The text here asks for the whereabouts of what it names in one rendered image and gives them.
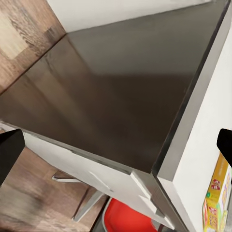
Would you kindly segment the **board game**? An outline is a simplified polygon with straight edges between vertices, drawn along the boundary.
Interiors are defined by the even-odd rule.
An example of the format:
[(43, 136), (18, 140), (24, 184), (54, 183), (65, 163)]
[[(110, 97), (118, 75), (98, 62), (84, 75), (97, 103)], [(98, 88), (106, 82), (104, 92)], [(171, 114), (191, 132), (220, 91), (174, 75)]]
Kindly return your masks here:
[(207, 231), (207, 227), (219, 230), (230, 184), (232, 184), (232, 167), (220, 152), (203, 203), (204, 232)]

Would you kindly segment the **jigsaw puzzle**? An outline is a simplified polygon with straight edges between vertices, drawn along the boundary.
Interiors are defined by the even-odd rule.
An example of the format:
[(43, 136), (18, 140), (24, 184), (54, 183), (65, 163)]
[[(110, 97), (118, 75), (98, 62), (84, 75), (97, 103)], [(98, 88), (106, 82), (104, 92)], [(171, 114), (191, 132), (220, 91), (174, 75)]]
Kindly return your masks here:
[(223, 212), (223, 216), (222, 216), (222, 219), (221, 219), (221, 223), (220, 223), (220, 228), (217, 232), (225, 232), (225, 223), (226, 223), (226, 218), (227, 218), (227, 213), (228, 211), (224, 210)]

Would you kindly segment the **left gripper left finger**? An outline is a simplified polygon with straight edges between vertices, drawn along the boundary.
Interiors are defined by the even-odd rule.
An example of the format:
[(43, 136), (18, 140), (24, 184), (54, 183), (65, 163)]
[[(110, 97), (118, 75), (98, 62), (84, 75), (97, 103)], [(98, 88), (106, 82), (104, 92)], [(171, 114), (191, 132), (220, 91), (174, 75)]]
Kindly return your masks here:
[(0, 187), (25, 148), (21, 129), (0, 134)]

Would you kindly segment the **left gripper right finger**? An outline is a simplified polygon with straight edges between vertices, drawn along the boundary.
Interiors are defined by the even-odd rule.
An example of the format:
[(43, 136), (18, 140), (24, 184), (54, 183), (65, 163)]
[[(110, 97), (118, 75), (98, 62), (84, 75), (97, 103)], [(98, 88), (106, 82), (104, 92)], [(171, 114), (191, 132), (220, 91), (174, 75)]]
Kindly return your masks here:
[(222, 128), (218, 135), (217, 147), (232, 167), (232, 131)]

